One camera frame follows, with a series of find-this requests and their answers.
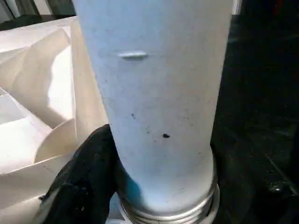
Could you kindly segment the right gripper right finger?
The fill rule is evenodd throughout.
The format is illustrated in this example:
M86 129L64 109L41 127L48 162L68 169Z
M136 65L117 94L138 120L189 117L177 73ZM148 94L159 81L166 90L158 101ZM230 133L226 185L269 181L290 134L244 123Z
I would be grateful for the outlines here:
M299 190L264 156L235 144L216 149L218 224L297 224Z

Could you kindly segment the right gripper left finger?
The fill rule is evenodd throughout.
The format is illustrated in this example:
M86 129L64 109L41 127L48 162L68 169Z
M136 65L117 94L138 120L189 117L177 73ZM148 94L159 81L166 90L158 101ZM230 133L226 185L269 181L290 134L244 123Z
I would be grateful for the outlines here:
M40 224L104 224L119 157L108 124L94 130L40 197Z

